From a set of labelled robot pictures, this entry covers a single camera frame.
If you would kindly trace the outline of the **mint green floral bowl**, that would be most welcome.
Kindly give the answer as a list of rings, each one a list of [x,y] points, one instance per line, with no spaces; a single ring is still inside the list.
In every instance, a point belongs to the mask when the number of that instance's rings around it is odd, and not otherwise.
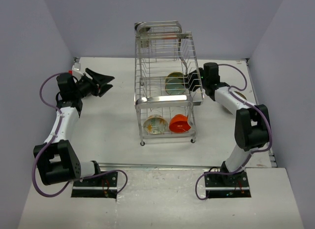
[[[186,92],[186,84],[180,79],[171,79],[165,83],[165,91],[169,95],[182,95]]]

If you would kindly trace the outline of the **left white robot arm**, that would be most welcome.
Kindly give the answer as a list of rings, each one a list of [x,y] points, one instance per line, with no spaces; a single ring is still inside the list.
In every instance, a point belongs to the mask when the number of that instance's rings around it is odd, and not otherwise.
[[[33,149],[35,167],[44,185],[53,185],[84,178],[91,186],[102,182],[102,173],[96,161],[79,161],[70,144],[76,123],[83,109],[82,99],[101,97],[113,86],[113,76],[99,74],[89,68],[77,79],[72,73],[54,76],[59,92],[56,95],[56,120],[43,144]]]

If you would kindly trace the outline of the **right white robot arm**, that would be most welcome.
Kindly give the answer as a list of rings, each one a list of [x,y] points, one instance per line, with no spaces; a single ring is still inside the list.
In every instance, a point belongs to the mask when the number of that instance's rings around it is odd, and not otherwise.
[[[228,85],[221,81],[219,68],[227,66],[238,71],[244,79],[244,87]],[[223,161],[220,182],[231,186],[237,181],[237,173],[244,170],[253,154],[268,152],[273,144],[273,137],[267,106],[256,105],[237,94],[245,91],[248,81],[244,73],[229,64],[205,63],[203,67],[187,74],[185,87],[196,91],[201,84],[205,94],[213,101],[225,107],[235,117],[234,139],[236,145],[228,159]]]

